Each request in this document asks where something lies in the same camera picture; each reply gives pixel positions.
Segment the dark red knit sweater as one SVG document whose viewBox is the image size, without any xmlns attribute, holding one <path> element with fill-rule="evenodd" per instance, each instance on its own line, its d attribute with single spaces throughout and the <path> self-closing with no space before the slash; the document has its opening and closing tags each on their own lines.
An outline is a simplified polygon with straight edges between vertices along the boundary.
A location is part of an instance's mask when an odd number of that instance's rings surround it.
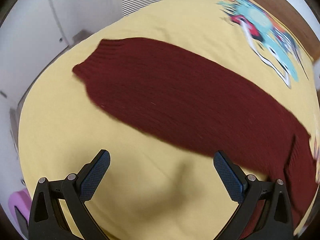
<svg viewBox="0 0 320 240">
<path fill-rule="evenodd" d="M 148 38 L 102 40 L 73 73 L 92 102 L 144 133 L 287 185 L 298 226 L 317 190 L 319 106 L 308 85 L 271 80 L 268 94 L 243 76 L 178 46 Z"/>
</svg>

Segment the pink stool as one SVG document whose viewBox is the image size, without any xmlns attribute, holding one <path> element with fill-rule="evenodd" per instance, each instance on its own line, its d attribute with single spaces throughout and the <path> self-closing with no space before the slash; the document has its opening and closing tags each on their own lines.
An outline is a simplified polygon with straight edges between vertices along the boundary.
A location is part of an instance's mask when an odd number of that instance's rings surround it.
<svg viewBox="0 0 320 240">
<path fill-rule="evenodd" d="M 22 235 L 28 239 L 31 197 L 27 189 L 13 192 L 8 199 L 8 207 Z"/>
</svg>

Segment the yellow dino print bedsheet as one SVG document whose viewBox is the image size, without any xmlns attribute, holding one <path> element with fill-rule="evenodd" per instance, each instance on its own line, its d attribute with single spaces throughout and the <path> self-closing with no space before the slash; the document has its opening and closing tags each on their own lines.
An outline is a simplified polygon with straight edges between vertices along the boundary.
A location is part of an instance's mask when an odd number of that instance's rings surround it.
<svg viewBox="0 0 320 240">
<path fill-rule="evenodd" d="M 253 0 L 162 0 L 124 18 L 130 18 L 135 28 L 148 23 L 149 30 L 162 27 L 170 34 L 181 26 L 183 30 L 193 32 L 201 50 L 194 51 L 174 42 L 149 37 L 126 38 L 148 38 L 191 51 L 243 76 L 268 94 L 273 94 L 273 90 L 267 82 L 275 80 L 289 89 L 306 84 L 317 96 L 313 81 L 314 59 L 285 24 Z M 126 38 L 103 38 L 100 41 Z M 112 153 L 106 149 L 111 155 L 110 168 L 87 205 L 99 226 L 114 239 L 214 238 L 236 208 L 212 166 L 210 156 L 217 150 L 203 155 L 121 123 L 185 150 L 191 157 L 162 161 L 149 153 Z M 310 147 L 316 162 L 318 190 L 319 118 L 317 124 Z M 41 177 L 59 180 L 80 168 L 58 179 Z M 262 180 L 277 180 L 242 168 Z M 39 178 L 33 190 L 28 189 L 30 193 L 35 191 Z M 293 225 L 295 231 L 301 230 L 306 222 L 315 195 L 299 225 Z"/>
</svg>

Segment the white wardrobe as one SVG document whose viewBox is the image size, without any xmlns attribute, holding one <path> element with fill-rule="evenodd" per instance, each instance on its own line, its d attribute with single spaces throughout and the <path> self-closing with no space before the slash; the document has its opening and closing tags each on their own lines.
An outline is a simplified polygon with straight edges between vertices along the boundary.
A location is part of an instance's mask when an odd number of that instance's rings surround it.
<svg viewBox="0 0 320 240">
<path fill-rule="evenodd" d="M 118 122 L 89 100 L 72 68 L 103 38 L 149 37 L 200 51 L 181 26 L 135 28 L 121 0 L 17 0 L 1 23 L 1 203 L 37 178 L 58 179 L 101 148 L 149 153 L 160 160 L 191 157 Z"/>
</svg>

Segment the wooden headboard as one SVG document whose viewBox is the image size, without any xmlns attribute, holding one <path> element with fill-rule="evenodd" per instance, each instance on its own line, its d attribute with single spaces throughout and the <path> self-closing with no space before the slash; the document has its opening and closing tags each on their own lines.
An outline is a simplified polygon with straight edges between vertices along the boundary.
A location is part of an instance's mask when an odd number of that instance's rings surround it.
<svg viewBox="0 0 320 240">
<path fill-rule="evenodd" d="M 319 60 L 319 22 L 303 0 L 253 0 L 285 24 L 309 55 Z"/>
</svg>

